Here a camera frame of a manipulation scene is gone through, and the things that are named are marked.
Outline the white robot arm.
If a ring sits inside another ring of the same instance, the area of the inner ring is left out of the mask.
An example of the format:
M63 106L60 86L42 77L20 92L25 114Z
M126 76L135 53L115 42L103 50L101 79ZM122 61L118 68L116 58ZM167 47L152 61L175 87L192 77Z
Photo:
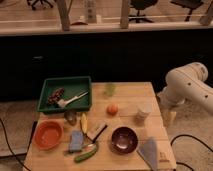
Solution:
M208 69L200 62L174 68L166 74L166 86L158 94L165 127L170 126L176 117L174 108L185 100L197 103L213 115L213 87L205 84L207 78Z

